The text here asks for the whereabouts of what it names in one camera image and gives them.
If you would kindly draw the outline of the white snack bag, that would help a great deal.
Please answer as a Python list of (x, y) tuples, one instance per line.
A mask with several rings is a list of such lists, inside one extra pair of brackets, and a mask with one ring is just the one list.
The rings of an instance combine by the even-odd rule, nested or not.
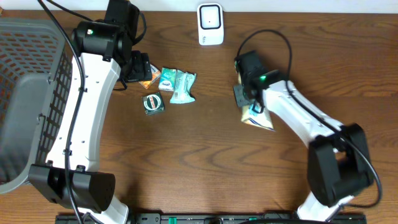
[[(240, 76), (238, 76), (238, 85), (241, 85)], [(270, 131), (274, 130), (272, 124), (271, 116), (269, 112), (264, 108), (264, 112), (257, 114), (249, 106), (244, 106), (241, 108), (242, 116), (241, 122), (245, 124), (250, 124), (258, 128), (267, 129)]]

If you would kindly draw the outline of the teal kleenex tissue pack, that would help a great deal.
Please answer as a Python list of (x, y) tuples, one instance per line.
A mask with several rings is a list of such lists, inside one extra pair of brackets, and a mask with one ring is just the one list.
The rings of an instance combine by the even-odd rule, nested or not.
[(174, 91), (177, 70), (174, 68), (163, 68), (159, 81), (159, 90)]

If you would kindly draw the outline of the black box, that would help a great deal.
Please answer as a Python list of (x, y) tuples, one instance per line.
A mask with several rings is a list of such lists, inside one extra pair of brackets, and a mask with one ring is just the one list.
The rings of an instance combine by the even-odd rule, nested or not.
[(146, 115), (154, 115), (165, 111), (164, 101), (160, 92), (143, 96), (142, 103)]

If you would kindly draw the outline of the teal wet wipes pack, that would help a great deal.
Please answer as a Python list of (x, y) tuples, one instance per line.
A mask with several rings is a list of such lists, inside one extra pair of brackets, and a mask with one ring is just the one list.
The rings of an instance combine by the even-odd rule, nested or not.
[(185, 104), (195, 101), (190, 94), (190, 89), (196, 80), (196, 73), (187, 73), (178, 70), (175, 77), (175, 88), (170, 99), (171, 104)]

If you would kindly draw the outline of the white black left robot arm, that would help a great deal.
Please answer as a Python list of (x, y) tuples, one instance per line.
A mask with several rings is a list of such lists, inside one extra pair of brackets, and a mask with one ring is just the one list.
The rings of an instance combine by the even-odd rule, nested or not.
[(100, 137), (117, 82), (152, 79), (149, 57), (134, 50), (137, 20), (83, 21), (73, 31), (76, 52), (62, 123), (44, 164), (29, 182), (49, 201), (74, 209), (77, 219), (126, 223), (128, 206), (114, 194), (116, 178), (100, 172)]

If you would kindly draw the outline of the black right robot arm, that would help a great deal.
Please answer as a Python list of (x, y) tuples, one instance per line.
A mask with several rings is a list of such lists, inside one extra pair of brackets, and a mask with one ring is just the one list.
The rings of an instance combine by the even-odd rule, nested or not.
[(323, 113), (279, 71), (246, 73), (233, 91), (243, 122), (272, 130), (274, 113), (307, 147), (310, 194), (296, 211), (299, 219), (330, 222), (364, 189), (380, 184), (362, 127)]

